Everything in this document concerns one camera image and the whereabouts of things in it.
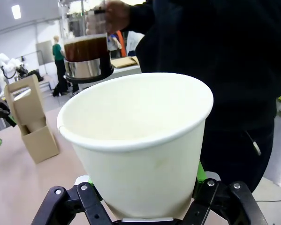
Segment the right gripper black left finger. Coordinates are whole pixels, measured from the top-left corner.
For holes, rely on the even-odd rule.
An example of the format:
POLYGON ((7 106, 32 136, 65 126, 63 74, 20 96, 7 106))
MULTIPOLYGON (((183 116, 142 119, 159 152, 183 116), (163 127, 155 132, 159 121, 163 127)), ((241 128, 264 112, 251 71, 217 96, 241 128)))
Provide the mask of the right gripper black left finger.
POLYGON ((84 213, 90 225, 116 225, 102 204, 102 198, 88 175, 76 179, 73 187, 49 189, 33 225, 69 225, 78 213, 84 213))

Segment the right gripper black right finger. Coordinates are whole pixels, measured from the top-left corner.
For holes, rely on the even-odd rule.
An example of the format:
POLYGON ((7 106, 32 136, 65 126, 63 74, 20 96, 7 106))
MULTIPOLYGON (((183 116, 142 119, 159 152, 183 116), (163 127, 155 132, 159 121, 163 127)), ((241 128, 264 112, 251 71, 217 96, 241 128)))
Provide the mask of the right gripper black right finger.
POLYGON ((263 225, 265 217, 251 191, 243 182, 226 186, 221 181, 207 178, 201 164, 190 204, 182 224, 203 225, 210 211, 224 218, 230 225, 263 225))

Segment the person's right hand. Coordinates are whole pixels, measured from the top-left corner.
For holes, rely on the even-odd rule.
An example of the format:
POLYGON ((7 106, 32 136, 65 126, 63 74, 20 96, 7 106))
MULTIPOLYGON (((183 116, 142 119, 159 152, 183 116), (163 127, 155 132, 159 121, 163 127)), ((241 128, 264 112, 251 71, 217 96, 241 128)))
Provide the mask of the person's right hand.
POLYGON ((106 2, 106 31, 108 35, 117 31, 128 31, 130 25, 131 5, 120 0, 106 2))

